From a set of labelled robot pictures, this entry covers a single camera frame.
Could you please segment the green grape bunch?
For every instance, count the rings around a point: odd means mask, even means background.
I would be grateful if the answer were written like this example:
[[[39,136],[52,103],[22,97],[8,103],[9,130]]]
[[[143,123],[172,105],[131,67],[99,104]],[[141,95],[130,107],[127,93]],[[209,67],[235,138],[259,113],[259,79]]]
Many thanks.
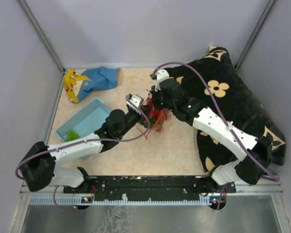
[[[71,130],[66,134],[66,142],[77,140],[79,138],[80,138],[79,134],[74,130]]]

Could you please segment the clear zip bag orange zipper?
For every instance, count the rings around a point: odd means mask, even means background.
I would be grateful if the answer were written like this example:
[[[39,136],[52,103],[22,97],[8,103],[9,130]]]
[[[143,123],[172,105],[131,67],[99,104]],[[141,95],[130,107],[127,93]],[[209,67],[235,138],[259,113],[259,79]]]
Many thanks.
[[[152,98],[152,94],[150,93],[149,90],[147,90],[147,97],[150,96]],[[155,110],[153,112],[150,112],[150,114],[148,113],[148,109],[146,109],[145,106],[145,100],[142,104],[141,109],[143,110],[143,112],[146,114],[147,118],[149,119],[149,130],[147,131],[147,133],[145,133],[145,130],[148,128],[148,123],[146,121],[146,119],[142,119],[138,125],[140,126],[135,126],[136,129],[140,132],[144,134],[144,138],[145,140],[148,139],[149,135],[153,132],[158,132],[158,133],[162,133],[163,132],[163,125],[167,120],[163,120],[162,119],[162,110],[157,110],[155,107]]]

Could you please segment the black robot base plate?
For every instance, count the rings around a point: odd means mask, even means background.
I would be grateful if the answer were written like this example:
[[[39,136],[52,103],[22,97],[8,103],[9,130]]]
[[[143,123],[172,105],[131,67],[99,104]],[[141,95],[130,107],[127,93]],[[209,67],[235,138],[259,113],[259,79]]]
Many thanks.
[[[91,176],[79,187],[64,186],[65,194],[93,194],[96,201],[191,201],[223,189],[209,176]]]

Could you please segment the purple grape bunch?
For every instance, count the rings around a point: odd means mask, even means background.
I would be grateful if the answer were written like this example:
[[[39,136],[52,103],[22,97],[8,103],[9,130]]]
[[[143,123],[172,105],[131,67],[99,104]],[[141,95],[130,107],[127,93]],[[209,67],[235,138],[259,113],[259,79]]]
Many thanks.
[[[148,109],[148,113],[150,114],[150,112],[153,112],[155,110],[154,108],[154,104],[152,102],[152,98],[150,96],[148,96],[145,100],[145,106],[146,109]]]

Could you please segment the red strawberry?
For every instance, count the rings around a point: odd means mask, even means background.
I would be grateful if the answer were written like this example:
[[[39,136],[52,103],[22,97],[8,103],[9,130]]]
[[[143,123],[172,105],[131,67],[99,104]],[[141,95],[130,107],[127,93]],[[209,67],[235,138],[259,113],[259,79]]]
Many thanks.
[[[167,110],[167,109],[162,110],[162,119],[163,120],[170,120],[171,117],[172,117],[172,113],[169,110]]]

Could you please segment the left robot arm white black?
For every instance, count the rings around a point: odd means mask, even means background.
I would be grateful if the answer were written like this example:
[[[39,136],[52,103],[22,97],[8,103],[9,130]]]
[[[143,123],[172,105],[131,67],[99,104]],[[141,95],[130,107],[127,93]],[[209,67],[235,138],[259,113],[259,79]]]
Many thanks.
[[[147,121],[140,110],[120,109],[110,112],[101,128],[83,138],[57,145],[46,145],[40,141],[27,152],[16,168],[16,176],[26,182],[31,192],[40,191],[48,185],[66,186],[76,192],[86,192],[92,179],[82,167],[66,168],[63,164],[86,155],[113,149],[123,136],[137,123]]]

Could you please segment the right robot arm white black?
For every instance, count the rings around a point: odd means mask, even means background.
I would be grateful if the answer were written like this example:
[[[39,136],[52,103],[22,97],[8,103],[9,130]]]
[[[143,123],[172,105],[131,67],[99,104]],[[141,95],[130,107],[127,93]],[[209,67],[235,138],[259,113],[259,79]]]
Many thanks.
[[[207,133],[229,149],[236,160],[215,168],[207,179],[207,187],[218,192],[224,184],[242,180],[255,185],[272,161],[272,142],[266,137],[256,138],[223,118],[201,100],[188,97],[174,79],[166,79],[151,87],[155,109],[168,109],[180,121]]]

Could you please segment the light blue plastic basket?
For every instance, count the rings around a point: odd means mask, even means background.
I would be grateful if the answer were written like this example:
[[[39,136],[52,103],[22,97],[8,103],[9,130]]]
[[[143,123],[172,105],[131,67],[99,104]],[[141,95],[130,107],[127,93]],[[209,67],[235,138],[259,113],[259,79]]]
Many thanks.
[[[60,126],[55,134],[65,142],[66,134],[71,130],[77,132],[80,138],[85,137],[99,129],[111,111],[112,109],[102,99],[94,98]]]

